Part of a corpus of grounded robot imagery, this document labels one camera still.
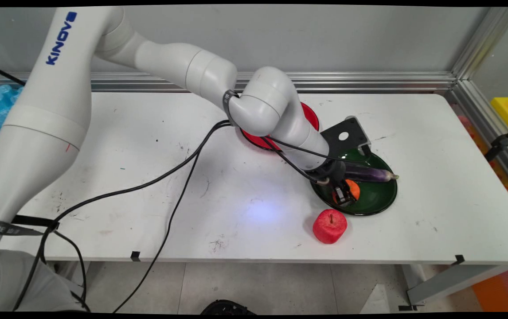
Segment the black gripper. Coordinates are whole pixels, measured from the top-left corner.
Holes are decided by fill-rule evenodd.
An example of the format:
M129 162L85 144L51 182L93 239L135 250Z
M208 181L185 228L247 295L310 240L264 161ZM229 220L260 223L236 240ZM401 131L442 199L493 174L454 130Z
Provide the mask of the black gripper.
M328 184L334 187L333 202L341 207L355 204L355 196L351 192L352 182L345 178L346 169L343 161L325 161L320 165L320 181L328 181Z

